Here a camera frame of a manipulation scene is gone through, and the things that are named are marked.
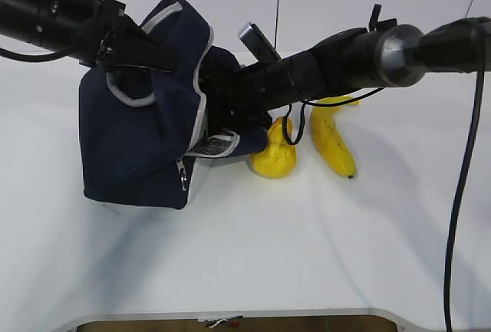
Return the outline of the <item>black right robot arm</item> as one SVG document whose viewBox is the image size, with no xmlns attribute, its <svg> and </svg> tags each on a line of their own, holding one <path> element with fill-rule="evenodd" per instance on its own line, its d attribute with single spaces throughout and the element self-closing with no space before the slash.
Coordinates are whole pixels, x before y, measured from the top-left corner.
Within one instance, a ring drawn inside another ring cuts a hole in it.
<svg viewBox="0 0 491 332">
<path fill-rule="evenodd" d="M 224 51 L 211 50 L 199 82 L 214 110 L 246 116 L 364 88 L 410 87 L 427 73 L 489 71 L 488 17 L 462 18 L 423 33 L 394 18 L 379 20 L 380 11 L 375 5 L 368 27 L 339 32 L 286 58 L 249 22 L 239 39 L 256 62 L 236 67 Z"/>
</svg>

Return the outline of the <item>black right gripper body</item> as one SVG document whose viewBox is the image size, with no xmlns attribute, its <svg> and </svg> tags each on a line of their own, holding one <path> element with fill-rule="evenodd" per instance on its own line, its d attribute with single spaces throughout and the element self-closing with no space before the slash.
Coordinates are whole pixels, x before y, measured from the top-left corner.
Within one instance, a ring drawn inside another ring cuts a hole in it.
<svg viewBox="0 0 491 332">
<path fill-rule="evenodd" d="M 199 77 L 213 107 L 232 116 L 274 110 L 326 94 L 326 81 L 314 58 L 285 58 L 237 69 L 208 61 Z"/>
</svg>

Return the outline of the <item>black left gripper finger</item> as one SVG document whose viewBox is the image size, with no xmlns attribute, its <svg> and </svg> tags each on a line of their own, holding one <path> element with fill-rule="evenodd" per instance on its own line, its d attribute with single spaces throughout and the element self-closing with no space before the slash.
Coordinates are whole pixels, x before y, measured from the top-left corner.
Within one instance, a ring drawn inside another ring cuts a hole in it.
<svg viewBox="0 0 491 332">
<path fill-rule="evenodd" d="M 136 67 L 164 72 L 172 72 L 178 66 L 172 48 L 141 38 L 105 42 L 101 49 L 101 63 L 108 68 Z"/>
<path fill-rule="evenodd" d="M 117 38 L 126 48 L 150 48 L 160 45 L 127 15 L 118 18 L 117 33 Z"/>
</svg>

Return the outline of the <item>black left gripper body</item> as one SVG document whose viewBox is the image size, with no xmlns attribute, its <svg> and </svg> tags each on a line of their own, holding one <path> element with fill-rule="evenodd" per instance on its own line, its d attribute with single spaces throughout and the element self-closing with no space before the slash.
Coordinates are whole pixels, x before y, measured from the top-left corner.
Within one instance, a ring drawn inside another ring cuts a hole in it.
<svg viewBox="0 0 491 332">
<path fill-rule="evenodd" d="M 86 66 L 125 66 L 118 50 L 125 10 L 117 0 L 36 0 L 34 45 L 49 52 L 34 62 L 71 57 Z"/>
</svg>

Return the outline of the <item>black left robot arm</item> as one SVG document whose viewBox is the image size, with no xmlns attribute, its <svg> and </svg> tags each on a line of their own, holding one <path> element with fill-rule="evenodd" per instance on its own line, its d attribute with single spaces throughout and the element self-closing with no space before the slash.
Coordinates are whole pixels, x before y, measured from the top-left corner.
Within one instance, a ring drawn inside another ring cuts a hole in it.
<svg viewBox="0 0 491 332">
<path fill-rule="evenodd" d="M 171 72 L 177 59 L 138 26 L 117 0 L 1 0 L 1 34 L 44 49 L 45 54 L 1 56 L 41 63 L 70 57 L 86 67 L 138 67 Z"/>
</svg>

